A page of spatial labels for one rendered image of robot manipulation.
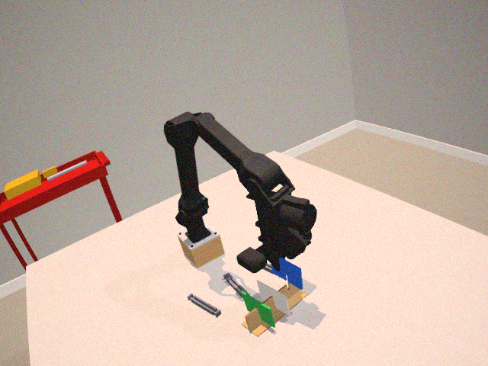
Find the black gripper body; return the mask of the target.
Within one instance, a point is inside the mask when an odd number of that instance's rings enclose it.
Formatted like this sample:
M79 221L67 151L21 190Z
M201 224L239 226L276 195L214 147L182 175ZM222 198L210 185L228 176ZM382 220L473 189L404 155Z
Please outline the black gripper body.
M271 237L277 228L282 230L286 227L279 223L266 225L259 221L255 222L255 225L260 228L261 235L258 240L263 244L257 249L250 246L236 256L237 264L252 273L261 271L266 266L267 259L272 260L278 255L279 247L272 245Z

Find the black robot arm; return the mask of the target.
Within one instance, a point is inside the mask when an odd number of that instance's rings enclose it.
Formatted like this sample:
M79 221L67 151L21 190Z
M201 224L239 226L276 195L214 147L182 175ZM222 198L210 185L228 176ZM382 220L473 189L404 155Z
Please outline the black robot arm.
M249 192L246 197L255 201L258 221L286 226L274 231L272 245L278 246L291 260L305 252L312 243L311 229L317 209L308 199L291 196L295 187L276 161L250 150L211 113L185 112L172 118L164 124L164 135L175 149L181 184L175 219L187 228L185 235L193 244L212 235L204 224L203 216L208 214L209 205L200 192L194 154L199 136L237 171L240 183ZM272 191L279 184L283 187Z

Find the green notched board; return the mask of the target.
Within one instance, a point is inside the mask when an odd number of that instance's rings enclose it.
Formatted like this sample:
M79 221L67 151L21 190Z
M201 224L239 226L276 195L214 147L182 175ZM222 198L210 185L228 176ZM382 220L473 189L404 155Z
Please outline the green notched board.
M276 327L270 307L256 300L254 297L250 297L249 294L246 294L243 291L241 292L241 294L243 300L245 301L246 308L249 312L253 311L255 308L258 308L258 314L260 315L261 320L263 320L268 325L271 325L271 327Z

